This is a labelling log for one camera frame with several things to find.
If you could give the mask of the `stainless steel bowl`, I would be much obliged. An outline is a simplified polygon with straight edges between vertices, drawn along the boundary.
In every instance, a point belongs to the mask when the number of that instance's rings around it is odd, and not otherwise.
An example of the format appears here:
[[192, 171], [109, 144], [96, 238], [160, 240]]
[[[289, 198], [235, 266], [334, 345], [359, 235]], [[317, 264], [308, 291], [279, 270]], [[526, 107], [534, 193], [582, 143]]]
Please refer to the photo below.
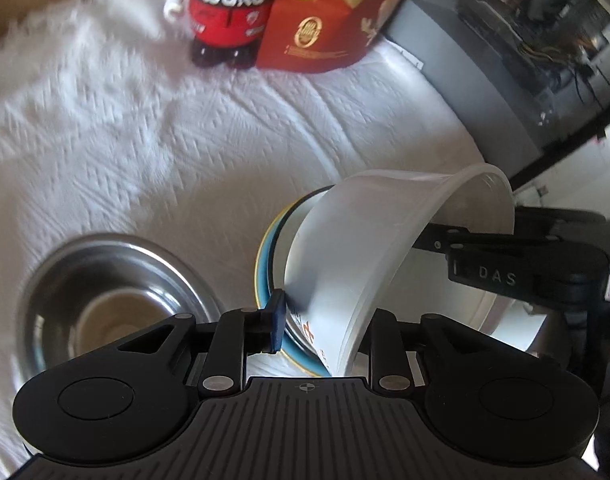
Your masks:
[[17, 307], [20, 382], [178, 313], [216, 322], [203, 278], [134, 235], [92, 233], [56, 248], [32, 272]]

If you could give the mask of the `blue ceramic bowl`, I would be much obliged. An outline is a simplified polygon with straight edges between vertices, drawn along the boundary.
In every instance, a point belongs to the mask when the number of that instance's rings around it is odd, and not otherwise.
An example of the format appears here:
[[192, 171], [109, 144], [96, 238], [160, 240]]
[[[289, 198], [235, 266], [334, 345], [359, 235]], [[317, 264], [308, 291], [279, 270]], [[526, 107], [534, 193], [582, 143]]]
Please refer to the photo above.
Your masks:
[[[307, 214], [328, 191], [329, 186], [319, 188], [318, 190], [310, 192], [301, 197], [292, 205], [288, 206], [288, 212], [280, 221], [278, 231], [270, 245], [269, 286], [271, 294], [273, 294], [273, 290], [275, 288], [283, 287], [284, 269], [285, 264], [287, 263], [287, 255], [296, 231], [299, 229], [299, 226], [302, 224]], [[313, 349], [311, 344], [305, 340], [305, 337], [299, 331], [299, 326], [297, 326], [290, 312], [285, 314], [285, 326], [289, 326], [289, 331], [292, 333], [292, 337], [302, 349], [304, 349], [311, 356], [317, 356], [316, 351]]]

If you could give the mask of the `white yellow-rimmed bowl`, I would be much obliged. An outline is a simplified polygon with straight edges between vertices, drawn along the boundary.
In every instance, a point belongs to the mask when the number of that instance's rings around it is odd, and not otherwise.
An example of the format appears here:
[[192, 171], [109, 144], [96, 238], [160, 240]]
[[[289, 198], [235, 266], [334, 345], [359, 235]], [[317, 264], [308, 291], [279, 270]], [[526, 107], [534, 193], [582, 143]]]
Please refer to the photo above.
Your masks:
[[[273, 242], [280, 221], [288, 212], [288, 207], [281, 210], [267, 228], [261, 244], [259, 245], [254, 266], [254, 294], [256, 307], [264, 309], [270, 300], [271, 290], [269, 286], [269, 254], [270, 245]], [[301, 372], [313, 377], [329, 377], [328, 371], [322, 365], [317, 356], [311, 356], [302, 349], [292, 337], [289, 326], [284, 327], [282, 346], [280, 353]]]

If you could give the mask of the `red and white tray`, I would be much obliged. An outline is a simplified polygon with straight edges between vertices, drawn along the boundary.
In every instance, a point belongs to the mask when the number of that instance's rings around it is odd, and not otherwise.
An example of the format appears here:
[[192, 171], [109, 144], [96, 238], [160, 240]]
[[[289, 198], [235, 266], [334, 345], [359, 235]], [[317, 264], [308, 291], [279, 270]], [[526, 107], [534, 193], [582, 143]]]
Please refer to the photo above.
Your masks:
[[497, 296], [480, 331], [504, 344], [526, 351], [533, 344], [549, 311], [524, 301]]

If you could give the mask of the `white computer case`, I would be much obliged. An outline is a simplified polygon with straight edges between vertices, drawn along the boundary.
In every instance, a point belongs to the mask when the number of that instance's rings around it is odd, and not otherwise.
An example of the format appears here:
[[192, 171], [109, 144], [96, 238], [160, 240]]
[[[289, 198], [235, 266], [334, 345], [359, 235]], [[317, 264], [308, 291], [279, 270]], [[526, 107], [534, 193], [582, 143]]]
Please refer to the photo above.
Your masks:
[[610, 125], [610, 0], [403, 0], [383, 34], [514, 188]]

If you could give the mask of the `white textured tablecloth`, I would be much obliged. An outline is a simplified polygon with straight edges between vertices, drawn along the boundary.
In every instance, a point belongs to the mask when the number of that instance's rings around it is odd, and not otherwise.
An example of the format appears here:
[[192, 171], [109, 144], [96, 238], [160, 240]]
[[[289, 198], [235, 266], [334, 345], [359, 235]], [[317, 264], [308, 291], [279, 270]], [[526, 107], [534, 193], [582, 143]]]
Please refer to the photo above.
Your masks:
[[17, 300], [55, 247], [138, 235], [223, 307], [247, 307], [258, 244], [289, 203], [367, 169], [454, 174], [481, 159], [386, 42], [319, 75], [198, 70], [162, 0], [30, 14], [0, 41], [0, 479], [26, 458], [11, 417]]

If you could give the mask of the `red quail eggs bag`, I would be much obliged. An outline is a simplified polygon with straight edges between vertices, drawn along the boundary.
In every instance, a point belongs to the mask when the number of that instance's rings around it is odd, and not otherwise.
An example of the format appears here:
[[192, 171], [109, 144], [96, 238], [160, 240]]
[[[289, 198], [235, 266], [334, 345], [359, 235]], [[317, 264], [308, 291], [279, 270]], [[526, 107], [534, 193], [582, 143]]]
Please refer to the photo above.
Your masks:
[[275, 0], [256, 66], [319, 74], [360, 61], [401, 0]]

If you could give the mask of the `panda bear figurine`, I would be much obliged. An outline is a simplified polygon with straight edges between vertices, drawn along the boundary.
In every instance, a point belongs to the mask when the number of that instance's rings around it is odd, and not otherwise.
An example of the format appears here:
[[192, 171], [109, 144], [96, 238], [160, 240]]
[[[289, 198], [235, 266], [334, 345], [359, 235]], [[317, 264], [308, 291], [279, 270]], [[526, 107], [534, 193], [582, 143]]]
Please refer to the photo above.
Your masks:
[[273, 0], [165, 0], [163, 12], [189, 26], [195, 66], [245, 70], [256, 63], [272, 6]]

